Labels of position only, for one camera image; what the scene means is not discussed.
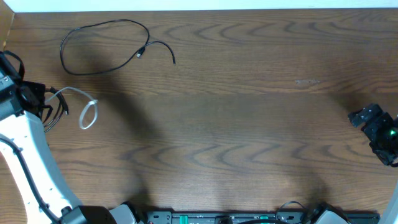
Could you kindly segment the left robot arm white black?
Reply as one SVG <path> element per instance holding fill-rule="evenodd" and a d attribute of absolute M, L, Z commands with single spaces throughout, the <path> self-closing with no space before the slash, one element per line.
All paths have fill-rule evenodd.
<path fill-rule="evenodd" d="M 1 154 L 17 184 L 28 223 L 145 223 L 132 205 L 113 209 L 83 205 L 66 183 L 53 158 L 45 134 L 53 122 L 44 118 L 51 110 L 46 93 L 59 100 L 57 114 L 68 113 L 60 90 L 24 80 L 25 68 L 15 69 L 1 52 Z"/>

